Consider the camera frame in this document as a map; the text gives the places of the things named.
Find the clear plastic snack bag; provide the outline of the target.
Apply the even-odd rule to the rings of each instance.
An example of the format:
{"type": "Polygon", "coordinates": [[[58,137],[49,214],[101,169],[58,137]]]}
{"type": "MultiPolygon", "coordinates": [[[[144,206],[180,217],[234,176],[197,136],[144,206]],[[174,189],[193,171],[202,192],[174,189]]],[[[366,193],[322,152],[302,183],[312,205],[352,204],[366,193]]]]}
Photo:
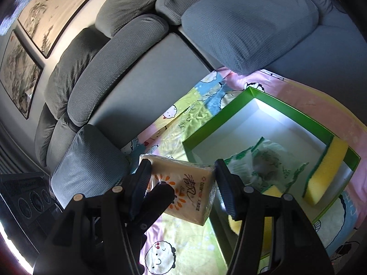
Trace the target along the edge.
{"type": "Polygon", "coordinates": [[[261,193],[276,187],[282,194],[289,191],[308,165],[282,145],[263,137],[255,146],[225,159],[225,164],[244,185],[252,186],[261,193]]]}

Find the orange tissue pack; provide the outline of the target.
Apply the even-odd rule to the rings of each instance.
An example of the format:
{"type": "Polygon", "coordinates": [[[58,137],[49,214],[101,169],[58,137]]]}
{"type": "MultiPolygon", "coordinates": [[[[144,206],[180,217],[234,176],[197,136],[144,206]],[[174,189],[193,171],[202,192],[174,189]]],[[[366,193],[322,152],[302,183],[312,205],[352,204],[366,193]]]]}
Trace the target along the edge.
{"type": "Polygon", "coordinates": [[[147,191],[151,191],[160,182],[166,182],[175,191],[175,198],[165,213],[203,226],[215,198],[214,167],[153,154],[139,157],[140,161],[144,159],[151,163],[147,191]]]}

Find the grey throw pillow left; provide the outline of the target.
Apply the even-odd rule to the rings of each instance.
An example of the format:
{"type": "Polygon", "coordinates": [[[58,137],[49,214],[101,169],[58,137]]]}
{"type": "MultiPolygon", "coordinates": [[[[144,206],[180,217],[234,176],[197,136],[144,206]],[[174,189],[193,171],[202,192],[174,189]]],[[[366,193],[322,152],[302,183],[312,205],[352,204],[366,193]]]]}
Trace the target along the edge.
{"type": "Polygon", "coordinates": [[[129,174],[129,162],[96,127],[79,130],[53,172],[51,188],[65,208],[76,194],[104,194],[129,174]]]}

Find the grey throw pillow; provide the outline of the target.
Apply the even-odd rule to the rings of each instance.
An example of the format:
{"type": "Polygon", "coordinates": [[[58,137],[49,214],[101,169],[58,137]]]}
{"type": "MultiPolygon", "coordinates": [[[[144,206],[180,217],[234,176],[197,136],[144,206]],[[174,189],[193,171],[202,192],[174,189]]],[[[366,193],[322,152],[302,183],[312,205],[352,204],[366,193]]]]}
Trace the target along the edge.
{"type": "Polygon", "coordinates": [[[237,74],[278,59],[318,24],[311,0],[200,0],[182,15],[187,36],[237,74]]]}
{"type": "Polygon", "coordinates": [[[79,130],[53,172],[51,188],[65,208],[76,194],[104,194],[129,174],[129,162],[96,127],[79,130]]]}

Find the green white cardboard box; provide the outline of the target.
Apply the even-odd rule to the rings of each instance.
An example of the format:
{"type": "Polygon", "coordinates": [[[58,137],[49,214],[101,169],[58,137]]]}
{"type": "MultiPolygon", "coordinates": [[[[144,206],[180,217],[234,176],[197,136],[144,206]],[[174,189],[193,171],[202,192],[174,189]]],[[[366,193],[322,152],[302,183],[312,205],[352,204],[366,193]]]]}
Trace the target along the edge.
{"type": "Polygon", "coordinates": [[[262,192],[292,194],[313,222],[329,255],[351,249],[354,205],[345,188],[360,164],[351,148],[315,204],[303,198],[310,178],[336,135],[292,106],[255,88],[226,93],[220,111],[183,142],[192,163],[223,159],[230,172],[262,192]]]}

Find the grey sofa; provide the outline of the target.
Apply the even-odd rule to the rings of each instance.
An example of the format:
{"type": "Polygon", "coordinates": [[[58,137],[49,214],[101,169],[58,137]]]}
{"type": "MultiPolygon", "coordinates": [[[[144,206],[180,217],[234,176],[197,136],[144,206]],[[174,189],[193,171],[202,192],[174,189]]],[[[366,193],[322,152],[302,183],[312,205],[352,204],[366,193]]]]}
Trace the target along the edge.
{"type": "Polygon", "coordinates": [[[261,60],[226,35],[243,0],[106,0],[50,75],[34,140],[39,163],[54,170],[91,121],[116,146],[127,144],[214,67],[267,69],[335,97],[365,121],[366,40],[345,10],[360,0],[310,1],[315,30],[261,60]]]}

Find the grey throw pillow right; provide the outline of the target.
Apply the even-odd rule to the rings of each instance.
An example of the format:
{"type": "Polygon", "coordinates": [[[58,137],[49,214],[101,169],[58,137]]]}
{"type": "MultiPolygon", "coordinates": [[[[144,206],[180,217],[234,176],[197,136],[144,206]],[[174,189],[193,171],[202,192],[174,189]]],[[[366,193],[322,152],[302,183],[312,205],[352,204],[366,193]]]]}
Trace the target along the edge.
{"type": "Polygon", "coordinates": [[[187,36],[237,74],[278,59],[318,24],[311,0],[200,0],[182,15],[187,36]]]}

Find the framed landscape painting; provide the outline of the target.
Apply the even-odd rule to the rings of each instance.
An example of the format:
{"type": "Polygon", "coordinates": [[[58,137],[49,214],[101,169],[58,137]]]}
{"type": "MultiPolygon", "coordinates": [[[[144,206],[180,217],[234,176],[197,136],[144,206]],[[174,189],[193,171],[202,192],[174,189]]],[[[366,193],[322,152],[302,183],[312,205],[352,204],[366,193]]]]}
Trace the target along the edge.
{"type": "Polygon", "coordinates": [[[68,21],[86,1],[31,0],[20,13],[18,21],[30,40],[47,58],[68,21]]]}

